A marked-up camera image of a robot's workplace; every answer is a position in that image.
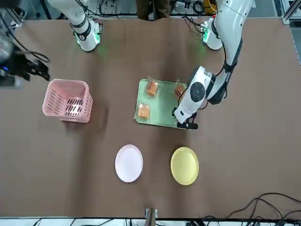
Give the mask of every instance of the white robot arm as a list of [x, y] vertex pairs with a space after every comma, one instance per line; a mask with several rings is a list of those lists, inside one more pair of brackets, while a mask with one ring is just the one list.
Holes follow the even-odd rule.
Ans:
[[212, 105], [219, 104], [226, 94], [227, 85], [242, 47], [242, 28], [254, 0], [223, 0], [218, 4], [218, 14], [211, 23], [210, 35], [215, 35], [224, 44], [227, 59], [221, 73], [216, 76], [200, 66], [187, 84], [181, 103], [174, 111], [178, 126], [189, 128], [189, 118], [206, 99]]
[[[80, 47], [89, 52], [100, 42], [100, 25], [87, 18], [84, 9], [76, 0], [48, 0], [49, 4], [62, 12], [71, 23]], [[81, 0], [86, 5], [88, 0]]]

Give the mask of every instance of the black cable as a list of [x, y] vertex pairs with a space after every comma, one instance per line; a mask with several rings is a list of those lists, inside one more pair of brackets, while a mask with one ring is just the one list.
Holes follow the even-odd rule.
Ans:
[[201, 26], [201, 24], [198, 24], [198, 23], [194, 22], [193, 19], [192, 18], [190, 19], [188, 16], [182, 16], [182, 18], [187, 19], [188, 21], [193, 23], [195, 26], [199, 26], [199, 27]]
[[73, 221], [71, 222], [71, 224], [69, 226], [72, 226], [76, 219], [77, 218], [73, 219]]
[[82, 226], [102, 226], [102, 225], [104, 225], [104, 224], [106, 224], [106, 223], [108, 223], [109, 221], [112, 221], [112, 220], [113, 219], [107, 220], [107, 221], [105, 221], [105, 222], [103, 222], [103, 223], [101, 223], [99, 225], [82, 225]]
[[[197, 4], [201, 7], [201, 11], [197, 10], [197, 7], [196, 7]], [[203, 3], [202, 3], [200, 0], [195, 1], [195, 2], [192, 4], [192, 9], [193, 9], [193, 11], [194, 11], [196, 14], [201, 15], [201, 14], [204, 13]]]
[[116, 16], [118, 18], [118, 16], [137, 16], [136, 13], [111, 13], [111, 14], [105, 14], [105, 13], [102, 13], [101, 11], [101, 6], [103, 4], [103, 1], [102, 3], [100, 4], [99, 6], [99, 14], [96, 13], [96, 12], [93, 12], [91, 11], [88, 6], [85, 6], [80, 0], [75, 0], [85, 11], [88, 11], [90, 12], [92, 15], [94, 16], [101, 16], [101, 17], [112, 17], [112, 16]]
[[301, 226], [297, 220], [295, 221], [295, 223], [296, 223], [298, 226]]
[[183, 2], [183, 3], [186, 3], [187, 1], [186, 0], [170, 0], [170, 2]]
[[199, 111], [199, 110], [204, 110], [204, 109], [207, 107], [207, 105], [208, 105], [208, 101], [207, 101], [205, 107], [199, 108], [198, 111]]
[[41, 220], [42, 220], [42, 218], [40, 218], [38, 221], [36, 221], [32, 226], [36, 226]]
[[197, 30], [197, 32], [199, 32], [200, 34], [202, 33], [201, 30], [199, 30], [195, 24], [193, 24], [193, 26], [194, 26], [194, 28]]
[[227, 62], [227, 53], [226, 53], [226, 48], [225, 48], [225, 45], [224, 45], [223, 41], [222, 41], [222, 48], [224, 49], [224, 64], [222, 65], [221, 70], [216, 74], [216, 76], [218, 76], [220, 73], [222, 73], [222, 71], [224, 69], [224, 65]]
[[291, 199], [291, 200], [293, 200], [293, 201], [298, 202], [298, 203], [301, 204], [301, 201], [300, 201], [300, 200], [295, 199], [295, 198], [293, 198], [293, 197], [290, 197], [290, 196], [288, 196], [288, 195], [286, 195], [286, 194], [283, 194], [283, 193], [277, 193], [277, 192], [263, 193], [263, 194], [261, 194], [261, 195], [258, 197], [258, 199], [256, 200], [256, 203], [255, 203], [255, 206], [254, 206], [254, 209], [253, 209], [253, 211], [252, 211], [252, 214], [251, 214], [250, 218], [253, 218], [253, 216], [254, 216], [255, 209], [256, 209], [256, 205], [257, 205], [259, 199], [260, 199], [261, 197], [263, 197], [263, 196], [271, 195], [271, 194], [280, 195], [280, 196], [286, 197], [286, 198], [288, 198], [288, 199]]
[[292, 213], [297, 213], [297, 212], [301, 212], [301, 210], [293, 210], [293, 211], [288, 212], [287, 214], [284, 215], [284, 217], [281, 219], [281, 221], [279, 222], [279, 224], [275, 224], [275, 225], [282, 226], [285, 218], [287, 218]]
[[207, 226], [210, 224], [210, 222], [212, 221], [212, 219], [216, 219], [216, 217], [214, 217], [214, 216], [212, 216], [212, 215], [207, 215], [207, 216], [204, 216], [204, 218], [203, 218], [203, 220], [202, 221], [204, 221], [204, 219], [206, 219], [206, 218], [210, 218], [209, 219], [209, 221], [208, 221], [208, 223], [207, 223]]
[[257, 217], [255, 217], [255, 219], [262, 219], [262, 220], [265, 220], [265, 218], [263, 218], [263, 217], [261, 217], [261, 216], [257, 216]]
[[28, 50], [28, 48], [26, 48], [16, 37], [15, 37], [15, 35], [11, 32], [11, 30], [10, 30], [10, 28], [8, 27], [8, 25], [6, 24], [6, 22], [5, 22], [5, 20], [3, 19], [3, 17], [2, 17], [2, 15], [0, 14], [0, 18], [1, 18], [1, 20], [2, 20], [2, 22], [3, 22], [3, 24], [6, 26], [6, 28], [7, 28], [7, 30], [8, 30], [8, 32], [9, 32], [9, 34], [14, 38], [14, 40], [23, 48], [23, 49], [25, 49], [26, 50], [26, 54], [28, 53], [28, 54], [31, 54], [31, 55], [33, 55], [34, 57], [36, 57], [37, 59], [39, 59], [40, 61], [43, 61], [43, 62], [45, 62], [45, 63], [49, 63], [50, 62], [50, 60], [49, 60], [49, 58], [47, 57], [47, 56], [45, 56], [44, 54], [41, 54], [41, 53], [37, 53], [37, 52], [33, 52], [33, 51], [30, 51], [30, 50]]
[[271, 203], [269, 203], [268, 201], [266, 201], [266, 200], [264, 200], [264, 199], [262, 199], [262, 198], [258, 198], [260, 201], [262, 201], [262, 202], [265, 202], [266, 204], [268, 204], [270, 207], [272, 207], [273, 209], [274, 209], [274, 211], [275, 211], [275, 213], [277, 214], [277, 217], [279, 217], [278, 216], [278, 213], [280, 214], [280, 217], [282, 218], [283, 216], [282, 216], [282, 214], [281, 214], [281, 212], [274, 206], [274, 205], [272, 205]]
[[[231, 212], [228, 216], [226, 216], [225, 218], [222, 218], [222, 219], [216, 219], [216, 220], [219, 220], [219, 221], [224, 221], [224, 220], [227, 220], [227, 219], [229, 219], [233, 214], [235, 214], [235, 213], [238, 213], [238, 212], [242, 212], [242, 211], [244, 211], [244, 210], [246, 210], [254, 201], [262, 201], [263, 199], [261, 199], [261, 198], [253, 198], [245, 207], [243, 207], [243, 208], [241, 208], [241, 209], [239, 209], [239, 210], [235, 210], [235, 211], [233, 211], [233, 212]], [[268, 203], [267, 201], [263, 201], [263, 202], [266, 202], [268, 205], [270, 205], [271, 207], [273, 207], [273, 208], [275, 208], [273, 205], [271, 205], [270, 203]]]

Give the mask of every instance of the food item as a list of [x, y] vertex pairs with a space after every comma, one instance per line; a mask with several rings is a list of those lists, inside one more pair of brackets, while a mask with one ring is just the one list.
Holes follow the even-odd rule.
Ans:
[[158, 88], [158, 83], [156, 83], [154, 80], [150, 80], [149, 83], [147, 84], [147, 87], [146, 87], [146, 93], [150, 96], [155, 96], [156, 94], [156, 91], [157, 91], [157, 88]]
[[177, 100], [179, 100], [179, 98], [181, 97], [181, 100], [182, 100], [182, 98], [183, 98], [182, 93], [184, 91], [185, 91], [185, 87], [182, 84], [178, 84], [178, 86], [174, 90], [175, 98], [177, 98]]
[[150, 117], [150, 107], [148, 105], [139, 104], [138, 116], [144, 119], [149, 119]]

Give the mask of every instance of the floor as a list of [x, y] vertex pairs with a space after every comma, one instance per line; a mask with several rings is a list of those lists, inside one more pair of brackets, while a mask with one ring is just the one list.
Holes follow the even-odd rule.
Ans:
[[[0, 219], [1, 226], [33, 226], [39, 219]], [[42, 219], [36, 226], [97, 226], [110, 219]], [[187, 221], [156, 221], [157, 226], [186, 226]], [[132, 219], [133, 226], [144, 226], [145, 220]], [[114, 219], [103, 226], [130, 226], [130, 220]], [[210, 226], [245, 226], [246, 222], [241, 225], [241, 222], [210, 222]], [[274, 226], [274, 223], [260, 223], [260, 226]]]

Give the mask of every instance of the electrical wire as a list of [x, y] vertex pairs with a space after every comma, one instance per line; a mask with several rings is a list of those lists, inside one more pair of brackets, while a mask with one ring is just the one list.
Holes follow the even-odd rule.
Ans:
[[280, 196], [286, 197], [286, 198], [288, 198], [288, 199], [291, 199], [291, 200], [293, 200], [293, 201], [298, 202], [298, 203], [301, 204], [301, 201], [300, 201], [300, 200], [295, 199], [295, 198], [293, 198], [293, 197], [290, 197], [290, 196], [288, 196], [288, 195], [286, 195], [286, 194], [283, 194], [283, 193], [277, 193], [277, 192], [263, 193], [263, 194], [261, 194], [261, 195], [258, 197], [258, 199], [256, 200], [256, 203], [255, 203], [255, 205], [254, 205], [254, 208], [253, 208], [252, 214], [251, 214], [251, 216], [250, 216], [250, 219], [252, 219], [253, 216], [254, 216], [254, 213], [255, 213], [255, 210], [256, 210], [256, 205], [257, 205], [259, 199], [260, 199], [261, 197], [263, 197], [263, 196], [271, 195], [271, 194], [273, 194], [273, 195], [280, 195]]
[[207, 107], [207, 105], [208, 105], [208, 100], [207, 100], [206, 105], [205, 105], [204, 107], [202, 107], [202, 108], [199, 108], [198, 111], [199, 111], [199, 110], [204, 110], [204, 109]]
[[[239, 210], [235, 210], [235, 211], [233, 211], [233, 212], [231, 212], [228, 216], [226, 216], [225, 218], [221, 218], [221, 219], [211, 219], [210, 221], [215, 221], [215, 220], [219, 220], [219, 221], [224, 221], [224, 220], [227, 220], [227, 219], [229, 219], [233, 214], [235, 214], [235, 213], [239, 213], [239, 212], [242, 212], [242, 211], [244, 211], [244, 210], [246, 210], [254, 201], [258, 201], [258, 200], [260, 200], [260, 201], [262, 201], [263, 199], [261, 199], [261, 198], [253, 198], [245, 207], [243, 207], [243, 208], [241, 208], [241, 209], [239, 209]], [[271, 205], [270, 203], [268, 203], [267, 201], [263, 201], [263, 202], [266, 202], [268, 205], [270, 205], [271, 207], [273, 207], [274, 209], [276, 209], [276, 207], [274, 207], [273, 205]]]
[[298, 226], [301, 226], [297, 220], [295, 221], [295, 223], [296, 223]]
[[290, 212], [286, 213], [286, 214], [284, 215], [284, 217], [281, 219], [281, 221], [280, 221], [279, 223], [275, 224], [275, 225], [276, 225], [276, 226], [282, 226], [284, 220], [285, 220], [289, 215], [291, 215], [292, 213], [298, 213], [298, 212], [301, 212], [301, 210], [293, 210], [293, 211], [290, 211]]
[[71, 224], [69, 226], [72, 226], [76, 219], [77, 218], [73, 219], [73, 221], [71, 222]]
[[201, 30], [199, 30], [195, 24], [193, 24], [193, 26], [194, 26], [194, 28], [197, 30], [197, 32], [199, 32], [200, 34], [202, 33]]
[[207, 226], [209, 225], [209, 223], [212, 221], [212, 219], [216, 219], [216, 217], [212, 216], [212, 215], [207, 215], [207, 216], [204, 216], [203, 220], [206, 219], [206, 218], [211, 218], [209, 219], [208, 223], [207, 223]]
[[101, 16], [101, 17], [112, 17], [112, 16], [116, 16], [118, 19], [120, 19], [118, 16], [136, 16], [136, 13], [111, 13], [111, 14], [105, 14], [102, 13], [101, 10], [101, 6], [103, 5], [104, 0], [102, 0], [101, 4], [99, 5], [99, 12], [93, 12], [91, 11], [88, 6], [85, 6], [80, 0], [75, 0], [85, 11], [88, 11], [89, 13], [91, 13], [94, 16]]
[[193, 21], [193, 19], [192, 18], [189, 18], [188, 16], [182, 16], [182, 18], [185, 18], [185, 19], [187, 19], [188, 21], [190, 21], [192, 24], [194, 24], [195, 26], [201, 26], [201, 24], [198, 24], [198, 23], [196, 23], [196, 22], [194, 22]]
[[110, 221], [112, 221], [113, 219], [110, 219], [110, 220], [107, 220], [107, 221], [105, 221], [105, 222], [103, 222], [103, 223], [101, 223], [101, 224], [99, 224], [99, 225], [82, 225], [82, 226], [102, 226], [102, 225], [104, 225], [104, 224], [106, 224], [106, 223], [108, 223], [108, 222], [110, 222]]
[[[201, 11], [199, 11], [199, 10], [197, 9], [197, 6], [196, 6], [197, 4], [201, 7]], [[200, 0], [195, 1], [195, 2], [192, 4], [192, 9], [193, 9], [193, 11], [194, 11], [196, 14], [201, 15], [201, 14], [204, 13], [203, 3], [202, 3]]]
[[31, 54], [34, 57], [36, 57], [37, 59], [39, 59], [40, 61], [43, 61], [45, 63], [49, 63], [50, 60], [47, 56], [45, 56], [44, 54], [41, 53], [37, 53], [37, 52], [33, 52], [28, 50], [28, 48], [26, 48], [16, 37], [15, 35], [12, 33], [12, 31], [10, 30], [10, 28], [8, 27], [8, 25], [6, 24], [4, 18], [2, 17], [2, 15], [0, 14], [0, 19], [2, 20], [3, 24], [6, 26], [9, 34], [14, 38], [14, 40], [23, 48], [26, 50], [26, 52], [24, 52], [24, 54]]
[[257, 216], [255, 217], [255, 219], [262, 219], [262, 220], [265, 220], [265, 218], [261, 217], [261, 216]]
[[42, 220], [42, 218], [40, 218], [38, 221], [36, 221], [32, 226], [36, 226], [41, 220]]

